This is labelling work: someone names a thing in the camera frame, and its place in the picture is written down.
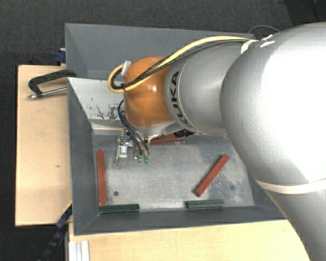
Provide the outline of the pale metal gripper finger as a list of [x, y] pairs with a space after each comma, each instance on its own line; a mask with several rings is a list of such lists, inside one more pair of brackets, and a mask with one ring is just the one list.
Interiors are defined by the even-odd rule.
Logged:
[[122, 165], [122, 153], [121, 153], [122, 146], [117, 145], [115, 150], [115, 157], [114, 157], [114, 168], [119, 169]]
[[120, 145], [118, 149], [118, 167], [125, 166], [128, 159], [128, 146]]

